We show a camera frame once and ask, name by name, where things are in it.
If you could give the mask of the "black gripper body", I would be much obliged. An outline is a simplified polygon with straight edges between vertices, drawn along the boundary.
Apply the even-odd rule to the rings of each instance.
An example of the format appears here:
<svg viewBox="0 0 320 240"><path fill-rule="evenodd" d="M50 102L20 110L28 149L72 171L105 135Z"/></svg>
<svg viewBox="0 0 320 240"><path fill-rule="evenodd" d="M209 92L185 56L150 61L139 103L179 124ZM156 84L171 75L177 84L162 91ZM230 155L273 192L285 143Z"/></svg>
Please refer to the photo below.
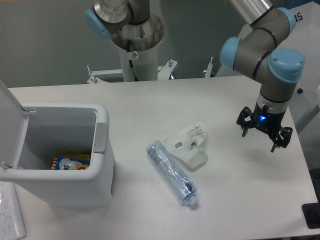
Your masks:
<svg viewBox="0 0 320 240"><path fill-rule="evenodd" d="M284 130L281 123L285 111L280 113L271 113L263 110L258 103L255 104L253 114L250 117L250 128L255 128L265 134L275 134Z"/></svg>

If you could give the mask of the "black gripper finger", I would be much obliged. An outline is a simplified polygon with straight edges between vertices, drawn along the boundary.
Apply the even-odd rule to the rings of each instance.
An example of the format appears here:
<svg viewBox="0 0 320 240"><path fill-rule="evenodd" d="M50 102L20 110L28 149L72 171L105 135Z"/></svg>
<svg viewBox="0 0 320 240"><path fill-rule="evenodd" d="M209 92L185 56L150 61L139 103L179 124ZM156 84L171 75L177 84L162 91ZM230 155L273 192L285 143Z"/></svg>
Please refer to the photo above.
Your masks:
<svg viewBox="0 0 320 240"><path fill-rule="evenodd" d="M293 129L291 127L280 127L280 129L271 134L273 145L270 152L273 153L276 148L286 148L292 137Z"/></svg>
<svg viewBox="0 0 320 240"><path fill-rule="evenodd" d="M253 128L251 116L253 115L249 107L245 106L240 112L236 124L242 129L242 137L245 137L249 129Z"/></svg>

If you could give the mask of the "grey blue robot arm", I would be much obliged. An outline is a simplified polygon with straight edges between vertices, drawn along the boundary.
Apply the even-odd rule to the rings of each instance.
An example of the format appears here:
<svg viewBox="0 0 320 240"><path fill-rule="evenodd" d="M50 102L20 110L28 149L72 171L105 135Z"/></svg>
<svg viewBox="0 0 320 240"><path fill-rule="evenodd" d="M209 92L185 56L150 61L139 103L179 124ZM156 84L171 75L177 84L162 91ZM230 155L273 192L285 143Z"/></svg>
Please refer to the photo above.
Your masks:
<svg viewBox="0 0 320 240"><path fill-rule="evenodd" d="M251 32L244 39L229 38L219 60L261 85L254 110L245 107L236 123L244 135L254 128L268 135L273 148L286 148L293 130L281 122L305 64L299 51L280 47L295 28L295 16L269 0L234 0L232 5ZM126 82L160 78L157 48L165 30L149 1L97 0L85 11L85 19L100 38L111 39L119 49Z"/></svg>

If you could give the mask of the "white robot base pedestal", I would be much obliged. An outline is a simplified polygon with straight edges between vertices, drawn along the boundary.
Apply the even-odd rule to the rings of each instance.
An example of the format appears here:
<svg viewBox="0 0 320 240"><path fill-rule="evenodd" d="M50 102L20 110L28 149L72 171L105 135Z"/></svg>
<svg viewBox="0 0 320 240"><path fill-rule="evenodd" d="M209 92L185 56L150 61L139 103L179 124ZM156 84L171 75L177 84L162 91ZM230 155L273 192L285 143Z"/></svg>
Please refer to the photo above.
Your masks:
<svg viewBox="0 0 320 240"><path fill-rule="evenodd" d="M151 13L142 24L127 24L111 36L111 41L118 49L121 68L129 60L139 65L154 63L158 66L158 48L164 38L165 28L161 19Z"/></svg>

